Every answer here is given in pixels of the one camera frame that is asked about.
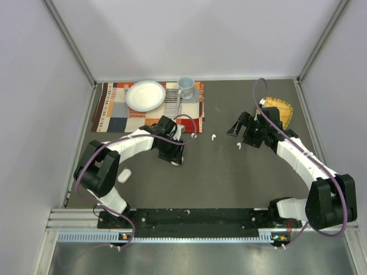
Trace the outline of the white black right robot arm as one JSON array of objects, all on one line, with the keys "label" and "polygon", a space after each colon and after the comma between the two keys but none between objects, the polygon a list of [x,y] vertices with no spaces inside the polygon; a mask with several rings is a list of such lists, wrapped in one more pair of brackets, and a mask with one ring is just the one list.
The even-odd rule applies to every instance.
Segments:
[{"label": "white black right robot arm", "polygon": [[306,199],[278,198],[267,213],[271,225],[279,227],[288,219],[305,221],[314,229],[341,225],[357,219],[356,188],[349,174],[340,175],[322,164],[291,129],[283,129],[280,110],[261,107],[252,116],[242,112],[227,135],[237,136],[245,127],[243,143],[259,148],[265,144],[287,162],[306,184]]}]

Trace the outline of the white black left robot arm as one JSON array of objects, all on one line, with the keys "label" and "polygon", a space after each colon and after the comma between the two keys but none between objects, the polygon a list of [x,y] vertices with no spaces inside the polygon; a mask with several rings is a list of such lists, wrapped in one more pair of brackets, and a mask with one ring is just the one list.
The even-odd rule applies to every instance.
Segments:
[{"label": "white black left robot arm", "polygon": [[115,188],[119,165],[145,151],[158,150],[158,157],[180,166],[183,162],[185,126],[162,116],[153,125],[143,125],[116,142],[91,141],[74,171],[74,180],[85,188],[110,213],[117,227],[129,223],[130,207]]}]

